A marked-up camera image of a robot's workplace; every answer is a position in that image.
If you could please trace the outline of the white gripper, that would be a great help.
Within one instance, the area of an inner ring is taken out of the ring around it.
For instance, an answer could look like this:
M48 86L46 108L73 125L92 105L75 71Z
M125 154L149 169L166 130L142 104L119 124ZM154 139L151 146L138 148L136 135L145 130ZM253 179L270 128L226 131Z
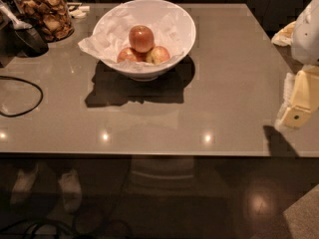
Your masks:
M312 0L298 16L291 55L305 66L296 75L286 75L277 130L300 128L319 110L319 0Z

